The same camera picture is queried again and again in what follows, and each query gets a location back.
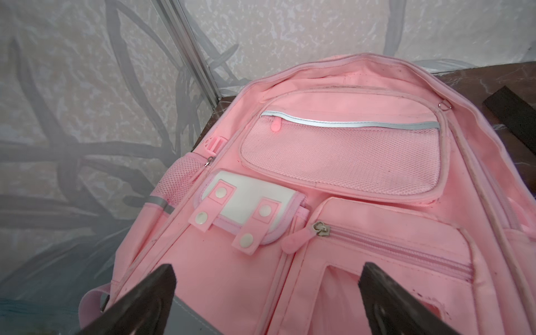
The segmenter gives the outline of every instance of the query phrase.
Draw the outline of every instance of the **zipper teeth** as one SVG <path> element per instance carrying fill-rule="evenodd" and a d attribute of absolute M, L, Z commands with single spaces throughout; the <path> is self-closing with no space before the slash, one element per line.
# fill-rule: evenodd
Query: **zipper teeth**
<path fill-rule="evenodd" d="M 473 278 L 473 268 L 470 265 L 401 247 L 366 234 L 348 232 L 345 229 L 331 227 L 330 236 L 347 243 L 372 248 L 379 253 L 389 254 L 391 257 L 394 256 L 394 258 L 411 259 L 423 267 L 459 279 L 471 280 Z"/>
<path fill-rule="evenodd" d="M 375 122 L 375 121 L 318 121 L 308 118 L 301 118 L 292 115 L 288 115 L 281 111 L 265 110 L 260 116 L 275 116 L 280 117 L 292 123 L 323 127 L 323 128 L 364 128 L 364 127 L 376 127 L 376 128 L 391 128 L 401 130 L 425 130 L 425 129 L 439 129 L 440 124 L 438 121 L 425 121 L 416 123 L 389 123 L 389 122 Z"/>

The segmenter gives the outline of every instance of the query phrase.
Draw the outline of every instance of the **marble surface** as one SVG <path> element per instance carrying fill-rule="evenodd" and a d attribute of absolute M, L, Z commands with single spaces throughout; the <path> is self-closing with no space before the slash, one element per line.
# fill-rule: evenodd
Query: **marble surface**
<path fill-rule="evenodd" d="M 468 98 L 480 109 L 504 143 L 523 181 L 531 193 L 536 195 L 536 155 L 517 139 L 504 124 L 501 124 L 497 117 L 483 104 L 487 97 L 506 85 L 529 105 L 536 108 L 536 62 L 458 70 L 438 73 L 436 77 Z M 234 96 L 229 96 L 220 101 L 198 139 L 198 143 L 229 107 L 234 98 Z"/>

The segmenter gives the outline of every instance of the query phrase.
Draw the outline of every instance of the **snap button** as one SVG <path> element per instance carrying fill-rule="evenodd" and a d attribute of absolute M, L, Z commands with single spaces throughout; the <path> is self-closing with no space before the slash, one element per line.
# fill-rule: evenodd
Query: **snap button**
<path fill-rule="evenodd" d="M 251 235 L 250 233 L 244 234 L 242 238 L 240 239 L 240 246 L 243 248 L 247 248 L 252 244 L 253 244 L 253 235 Z"/>
<path fill-rule="evenodd" d="M 272 213 L 272 207 L 268 205 L 264 205 L 259 209 L 259 215 L 261 217 L 267 217 L 270 213 Z"/>
<path fill-rule="evenodd" d="M 219 189 L 216 190 L 214 194 L 216 195 L 217 198 L 221 199 L 225 195 L 227 195 L 227 190 L 225 189 L 225 187 L 220 187 Z"/>
<path fill-rule="evenodd" d="M 209 218 L 209 215 L 206 212 L 200 212 L 199 214 L 196 215 L 196 223 L 198 225 L 202 225 L 207 221 L 208 218 Z"/>

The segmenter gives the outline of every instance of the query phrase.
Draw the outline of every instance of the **pink mesh pocket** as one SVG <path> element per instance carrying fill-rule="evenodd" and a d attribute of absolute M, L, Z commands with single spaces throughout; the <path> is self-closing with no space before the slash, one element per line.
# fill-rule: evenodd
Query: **pink mesh pocket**
<path fill-rule="evenodd" d="M 173 207 L 178 205 L 193 185 L 195 177 L 204 167 L 205 162 L 206 159 L 191 152 L 177 159 L 158 182 L 151 195 L 165 199 Z"/>
<path fill-rule="evenodd" d="M 282 120 L 273 131 L 273 120 L 262 116 L 241 147 L 245 163 L 261 172 L 349 190 L 344 195 L 418 195 L 438 184 L 437 128 L 325 128 Z"/>

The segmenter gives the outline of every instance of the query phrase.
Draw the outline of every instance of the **black strap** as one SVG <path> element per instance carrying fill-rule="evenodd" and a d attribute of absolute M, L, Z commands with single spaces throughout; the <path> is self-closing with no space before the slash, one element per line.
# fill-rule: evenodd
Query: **black strap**
<path fill-rule="evenodd" d="M 358 285 L 373 335 L 459 335 L 372 262 Z"/>
<path fill-rule="evenodd" d="M 508 87 L 484 100 L 484 105 L 536 155 L 536 110 Z"/>

